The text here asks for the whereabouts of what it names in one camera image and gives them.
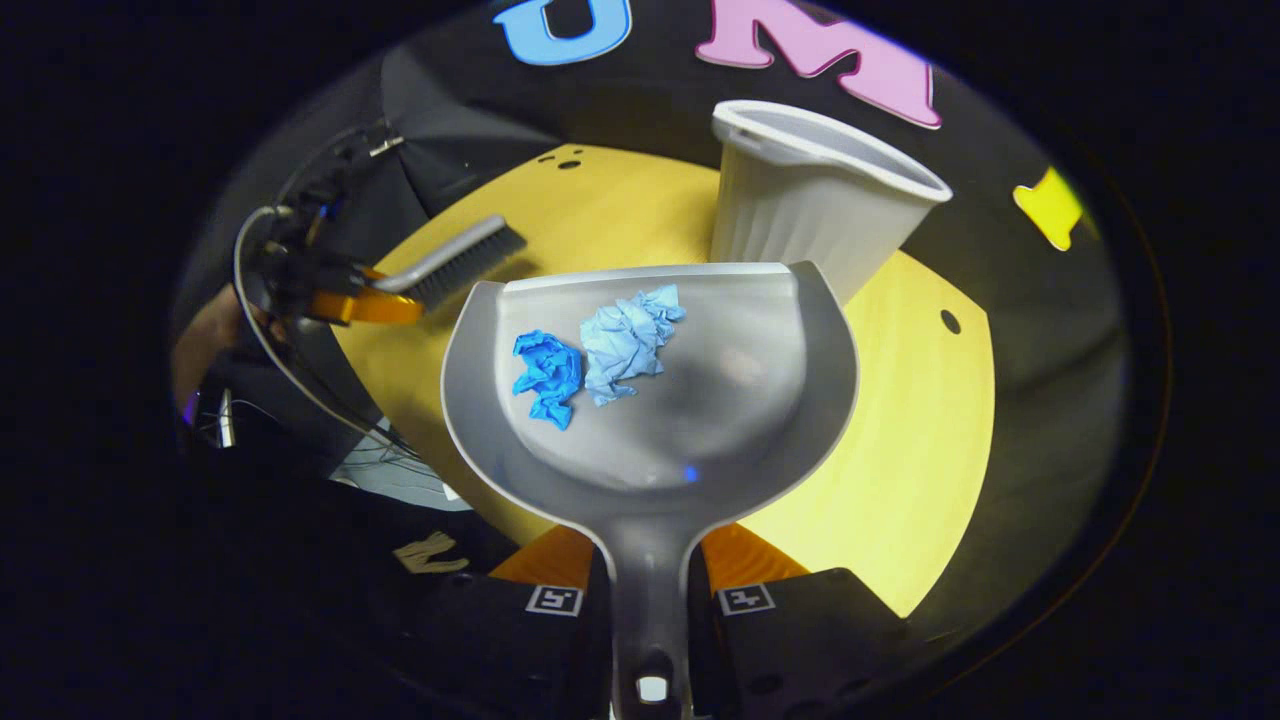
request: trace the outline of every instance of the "brush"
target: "brush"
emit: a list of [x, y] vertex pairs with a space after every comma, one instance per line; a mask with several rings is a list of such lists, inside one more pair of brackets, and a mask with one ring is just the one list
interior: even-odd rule
[[394, 275], [370, 283], [374, 290], [411, 297], [428, 310], [477, 279], [527, 245], [502, 215], [489, 215]]

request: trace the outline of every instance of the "blue crumpled paper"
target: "blue crumpled paper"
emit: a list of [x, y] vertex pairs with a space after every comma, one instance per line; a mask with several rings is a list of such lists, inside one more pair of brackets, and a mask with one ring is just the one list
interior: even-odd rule
[[596, 407], [635, 395], [634, 387], [618, 380], [662, 372], [658, 348], [667, 345], [685, 318], [676, 286], [653, 292], [637, 292], [631, 300], [618, 300], [582, 320], [581, 340], [586, 350], [586, 391]]
[[568, 428], [573, 409], [564, 405], [582, 387], [582, 354], [561, 342], [556, 336], [534, 331], [516, 338], [516, 350], [529, 368], [511, 388], [512, 395], [538, 392], [529, 416]]

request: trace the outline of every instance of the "brush bristles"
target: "brush bristles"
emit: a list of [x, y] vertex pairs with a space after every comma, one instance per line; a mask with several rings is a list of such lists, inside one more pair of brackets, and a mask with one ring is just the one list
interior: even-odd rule
[[406, 295], [433, 310], [460, 290], [470, 290], [476, 281], [525, 247], [525, 238], [511, 228], [502, 228], [440, 265]]

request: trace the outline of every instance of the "gray dustpan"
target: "gray dustpan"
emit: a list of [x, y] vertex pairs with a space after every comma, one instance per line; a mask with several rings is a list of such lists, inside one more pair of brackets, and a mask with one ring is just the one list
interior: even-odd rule
[[[675, 283], [687, 310], [666, 372], [604, 407], [580, 392], [567, 430], [529, 418], [516, 337], [581, 347], [596, 307]], [[590, 537], [613, 584], [620, 719], [687, 717], [685, 587], [709, 530], [808, 477], [854, 409], [854, 338], [812, 263], [724, 263], [477, 283], [440, 379], [444, 419], [475, 471], [511, 501]]]

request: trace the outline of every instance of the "yellow table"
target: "yellow table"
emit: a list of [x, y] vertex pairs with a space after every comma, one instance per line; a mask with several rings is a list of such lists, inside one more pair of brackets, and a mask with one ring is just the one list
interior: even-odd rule
[[[699, 165], [566, 145], [452, 205], [378, 269], [401, 270], [492, 213], [506, 215], [529, 247], [488, 279], [704, 263], [718, 183], [716, 170]], [[357, 323], [335, 334], [370, 396], [428, 464], [525, 544], [550, 523], [476, 477], [440, 414], [440, 365], [462, 295], [417, 325]], [[902, 252], [845, 315], [861, 360], [849, 430], [812, 478], [741, 523], [809, 570], [849, 568], [906, 616], [950, 561], [986, 474], [995, 416], [987, 315]]]

